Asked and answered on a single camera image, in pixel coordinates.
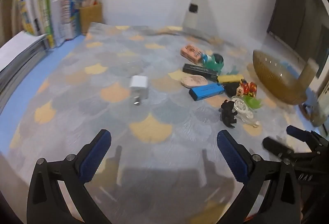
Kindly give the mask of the yellow rectangular lighter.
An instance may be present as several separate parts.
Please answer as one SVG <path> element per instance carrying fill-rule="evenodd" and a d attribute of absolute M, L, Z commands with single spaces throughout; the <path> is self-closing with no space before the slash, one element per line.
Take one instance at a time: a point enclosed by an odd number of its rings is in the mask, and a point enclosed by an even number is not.
<path fill-rule="evenodd" d="M 241 82 L 244 80 L 244 76 L 242 74 L 230 74 L 230 75 L 219 75 L 218 76 L 218 82 L 220 84 L 225 83 L 233 83 L 233 82 Z"/>

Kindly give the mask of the patterned fan-motif table mat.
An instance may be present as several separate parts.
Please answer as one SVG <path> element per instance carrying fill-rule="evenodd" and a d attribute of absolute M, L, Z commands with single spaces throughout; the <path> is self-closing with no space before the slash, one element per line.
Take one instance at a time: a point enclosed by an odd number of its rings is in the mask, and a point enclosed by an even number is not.
<path fill-rule="evenodd" d="M 240 82 L 221 84 L 222 94 L 194 101 L 180 79 L 194 64 L 180 54 L 194 45 L 204 54 L 220 54 L 219 75 L 242 74 L 258 86 L 262 107 L 252 110 L 260 126 L 237 116 L 226 127 L 219 109 L 231 101 Z M 243 184 L 236 181 L 221 154 L 217 136 L 227 130 L 250 154 L 282 160 L 262 146 L 266 137 L 296 153 L 311 152 L 291 137 L 289 125 L 317 131 L 299 110 L 317 110 L 309 84 L 285 61 L 279 62 L 306 89 L 307 100 L 289 105 L 260 82 L 253 51 L 207 36 L 188 36 L 185 29 L 112 27 L 93 23 L 86 36 L 65 42 L 27 74 L 1 113 L 1 204 L 19 223 L 27 223 L 27 200 L 36 162 L 64 160 L 78 154 L 100 130 L 111 133 L 111 146 L 93 179 L 85 184 L 110 223 L 218 223 Z M 133 104 L 132 76 L 148 77 L 148 99 Z M 301 195 L 300 223 L 328 223 L 327 180 L 297 185 Z"/>

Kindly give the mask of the red orange figurine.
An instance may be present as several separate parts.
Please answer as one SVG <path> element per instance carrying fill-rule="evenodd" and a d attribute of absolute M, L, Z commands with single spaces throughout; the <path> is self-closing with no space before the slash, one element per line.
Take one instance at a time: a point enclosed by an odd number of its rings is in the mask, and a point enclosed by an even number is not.
<path fill-rule="evenodd" d="M 246 80 L 241 80 L 239 86 L 236 89 L 236 95 L 242 97 L 243 95 L 250 96 L 252 98 L 256 97 L 258 86 L 254 82 L 247 82 Z"/>

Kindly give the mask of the clear glass carriage ornament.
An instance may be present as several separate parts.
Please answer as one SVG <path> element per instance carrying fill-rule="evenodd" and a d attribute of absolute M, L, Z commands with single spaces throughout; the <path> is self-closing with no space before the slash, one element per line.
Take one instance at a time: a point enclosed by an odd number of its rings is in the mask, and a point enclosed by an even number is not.
<path fill-rule="evenodd" d="M 233 96 L 231 101 L 234 102 L 234 112 L 237 112 L 237 117 L 245 124 L 257 128 L 260 126 L 254 112 L 248 107 L 247 103 L 238 96 Z"/>

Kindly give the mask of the light green plastic leaf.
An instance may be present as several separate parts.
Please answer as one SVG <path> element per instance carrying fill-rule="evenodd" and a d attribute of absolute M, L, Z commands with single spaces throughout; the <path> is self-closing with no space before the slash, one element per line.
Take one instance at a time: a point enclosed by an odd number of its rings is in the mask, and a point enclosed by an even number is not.
<path fill-rule="evenodd" d="M 256 110 L 262 107 L 262 101 L 260 99 L 256 99 L 255 97 L 244 95 L 243 100 L 245 101 L 247 106 L 252 110 Z"/>

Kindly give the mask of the pink card box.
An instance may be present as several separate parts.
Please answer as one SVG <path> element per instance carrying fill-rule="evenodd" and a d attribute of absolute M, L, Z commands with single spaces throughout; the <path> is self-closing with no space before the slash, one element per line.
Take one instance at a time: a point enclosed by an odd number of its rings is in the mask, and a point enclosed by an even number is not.
<path fill-rule="evenodd" d="M 180 54 L 192 63 L 198 64 L 201 61 L 203 51 L 198 47 L 189 44 L 181 48 Z"/>

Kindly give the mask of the black monitor screen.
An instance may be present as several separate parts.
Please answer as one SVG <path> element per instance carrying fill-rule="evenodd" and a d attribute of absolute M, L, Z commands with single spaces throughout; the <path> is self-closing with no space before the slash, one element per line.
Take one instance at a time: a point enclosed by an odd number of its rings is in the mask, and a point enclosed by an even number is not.
<path fill-rule="evenodd" d="M 320 77 L 328 58 L 328 13 L 322 0 L 276 0 L 267 33 L 304 61 L 315 60 Z"/>

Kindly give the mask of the upright books row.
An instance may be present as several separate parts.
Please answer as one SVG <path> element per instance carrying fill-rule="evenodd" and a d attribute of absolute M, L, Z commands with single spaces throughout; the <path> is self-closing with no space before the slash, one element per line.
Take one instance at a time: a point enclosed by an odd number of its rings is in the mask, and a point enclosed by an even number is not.
<path fill-rule="evenodd" d="M 53 49 L 81 34 L 80 7 L 83 0 L 17 0 L 24 31 L 44 35 Z"/>

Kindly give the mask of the black rectangular lighter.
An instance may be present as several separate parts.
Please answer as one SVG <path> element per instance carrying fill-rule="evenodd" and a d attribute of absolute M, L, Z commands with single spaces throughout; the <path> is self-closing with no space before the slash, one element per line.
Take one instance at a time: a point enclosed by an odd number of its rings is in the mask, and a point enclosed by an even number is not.
<path fill-rule="evenodd" d="M 184 64 L 182 71 L 187 74 L 200 75 L 207 80 L 218 83 L 218 75 L 215 70 L 200 67 L 197 65 Z"/>

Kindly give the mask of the blue rectangular lighter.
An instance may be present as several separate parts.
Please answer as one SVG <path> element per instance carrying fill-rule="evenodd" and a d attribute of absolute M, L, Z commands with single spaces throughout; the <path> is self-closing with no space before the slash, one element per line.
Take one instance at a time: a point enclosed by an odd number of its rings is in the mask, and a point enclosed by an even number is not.
<path fill-rule="evenodd" d="M 225 91 L 221 84 L 208 84 L 204 86 L 194 87 L 189 90 L 189 95 L 194 101 L 199 101 L 207 99 L 219 94 L 222 94 Z"/>

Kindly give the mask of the amber ribbed glass bowl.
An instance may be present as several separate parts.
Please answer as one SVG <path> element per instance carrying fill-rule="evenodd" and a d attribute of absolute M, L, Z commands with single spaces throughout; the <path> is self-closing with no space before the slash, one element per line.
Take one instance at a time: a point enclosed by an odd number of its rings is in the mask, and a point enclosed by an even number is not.
<path fill-rule="evenodd" d="M 307 100 L 305 87 L 278 59 L 254 50 L 253 67 L 260 82 L 278 100 L 289 105 L 300 105 Z"/>

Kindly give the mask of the wooden pen holder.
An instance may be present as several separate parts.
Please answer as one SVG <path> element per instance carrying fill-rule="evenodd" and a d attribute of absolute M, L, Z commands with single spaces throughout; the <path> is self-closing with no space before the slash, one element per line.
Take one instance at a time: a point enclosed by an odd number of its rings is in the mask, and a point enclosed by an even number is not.
<path fill-rule="evenodd" d="M 103 23 L 103 6 L 101 3 L 80 8 L 81 33 L 86 35 L 91 23 Z"/>

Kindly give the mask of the blue white figurine toy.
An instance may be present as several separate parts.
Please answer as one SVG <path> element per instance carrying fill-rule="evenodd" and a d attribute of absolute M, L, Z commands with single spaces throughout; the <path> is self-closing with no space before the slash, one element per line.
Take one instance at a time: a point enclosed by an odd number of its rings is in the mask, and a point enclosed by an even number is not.
<path fill-rule="evenodd" d="M 212 59 L 211 55 L 204 54 L 204 53 L 201 54 L 201 63 L 203 66 L 205 66 L 208 63 L 212 63 L 212 62 L 213 62 L 213 59 Z"/>

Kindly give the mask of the black animal figurine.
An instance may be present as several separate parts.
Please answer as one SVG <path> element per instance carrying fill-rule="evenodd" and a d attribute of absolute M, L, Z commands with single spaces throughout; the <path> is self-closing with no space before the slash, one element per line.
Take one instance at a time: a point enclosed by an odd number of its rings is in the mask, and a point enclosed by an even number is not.
<path fill-rule="evenodd" d="M 224 102 L 222 103 L 219 109 L 219 112 L 221 113 L 220 119 L 223 122 L 223 124 L 228 128 L 235 128 L 233 124 L 237 123 L 235 119 L 237 112 L 234 112 L 233 108 L 234 108 L 233 101 L 224 100 Z"/>

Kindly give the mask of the white usb charger cube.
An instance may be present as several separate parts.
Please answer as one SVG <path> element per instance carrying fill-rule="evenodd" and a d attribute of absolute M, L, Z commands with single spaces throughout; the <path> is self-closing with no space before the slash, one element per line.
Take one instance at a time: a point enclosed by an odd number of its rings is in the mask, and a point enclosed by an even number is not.
<path fill-rule="evenodd" d="M 129 89 L 133 98 L 134 105 L 140 105 L 140 103 L 148 99 L 149 84 L 148 77 L 141 75 L 134 75 L 131 78 Z"/>

